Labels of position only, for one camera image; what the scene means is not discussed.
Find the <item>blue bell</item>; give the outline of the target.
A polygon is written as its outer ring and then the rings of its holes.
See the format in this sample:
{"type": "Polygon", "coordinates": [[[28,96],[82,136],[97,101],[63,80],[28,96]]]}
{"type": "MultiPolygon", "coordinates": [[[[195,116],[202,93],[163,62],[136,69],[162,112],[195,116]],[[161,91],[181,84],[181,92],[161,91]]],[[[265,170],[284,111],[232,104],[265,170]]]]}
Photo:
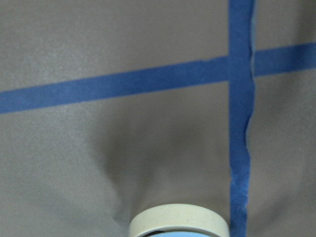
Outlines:
{"type": "Polygon", "coordinates": [[[228,237],[229,227],[216,212],[191,204],[164,204],[136,215],[130,237],[228,237]]]}

